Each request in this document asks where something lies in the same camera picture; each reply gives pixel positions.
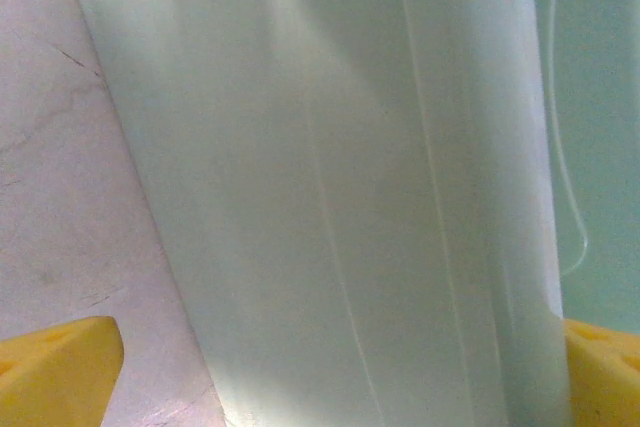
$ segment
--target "light green wall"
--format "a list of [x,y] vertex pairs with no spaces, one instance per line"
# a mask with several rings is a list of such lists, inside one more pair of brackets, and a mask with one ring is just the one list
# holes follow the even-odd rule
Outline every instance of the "light green wall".
[[[546,46],[549,0],[537,4]],[[590,238],[585,261],[563,278],[565,314],[634,332],[640,332],[638,9],[637,0],[557,0],[555,36],[564,154]],[[552,145],[560,267],[567,270],[581,240],[557,155]]]

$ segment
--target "translucent plastic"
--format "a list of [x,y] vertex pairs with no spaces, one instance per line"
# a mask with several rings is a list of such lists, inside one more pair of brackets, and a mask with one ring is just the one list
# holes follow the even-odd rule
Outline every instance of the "translucent plastic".
[[81,0],[229,425],[566,426],[533,0]]
[[640,333],[640,0],[536,1],[565,312]]

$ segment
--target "marble surface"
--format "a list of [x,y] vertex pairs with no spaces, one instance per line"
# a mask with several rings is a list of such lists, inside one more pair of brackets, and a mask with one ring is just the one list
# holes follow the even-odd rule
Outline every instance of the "marble surface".
[[0,338],[112,315],[104,426],[222,426],[77,0],[0,0]]

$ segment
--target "white surface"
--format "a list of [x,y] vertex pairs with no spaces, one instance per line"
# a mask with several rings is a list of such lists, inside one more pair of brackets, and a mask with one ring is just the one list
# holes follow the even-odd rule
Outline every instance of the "white surface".
[[81,2],[233,425],[568,425],[532,0]]
[[104,427],[223,425],[78,1],[0,0],[0,338],[89,315],[126,351]]

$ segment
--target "thin white cable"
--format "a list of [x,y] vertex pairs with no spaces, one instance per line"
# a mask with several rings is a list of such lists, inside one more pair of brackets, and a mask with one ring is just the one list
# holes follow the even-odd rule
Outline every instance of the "thin white cable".
[[560,166],[560,174],[564,188],[567,192],[569,199],[569,206],[573,213],[573,218],[576,222],[580,236],[582,237],[582,251],[578,260],[568,269],[560,269],[562,277],[569,275],[576,271],[578,267],[584,262],[587,257],[587,251],[589,250],[589,232],[587,226],[584,223],[578,201],[576,199],[573,183],[571,182],[571,175],[569,174],[569,168],[567,167],[567,161],[564,155],[564,149],[562,147],[562,137],[560,135],[560,122],[558,121],[558,110],[556,106],[556,86],[555,86],[555,68],[554,68],[554,50],[555,50],[555,27],[556,27],[556,4],[557,0],[550,0],[549,2],[549,25],[548,25],[548,39],[547,39],[547,75],[549,85],[549,111],[551,116],[551,132],[553,135],[553,142],[556,147],[556,153],[558,157],[558,164]]

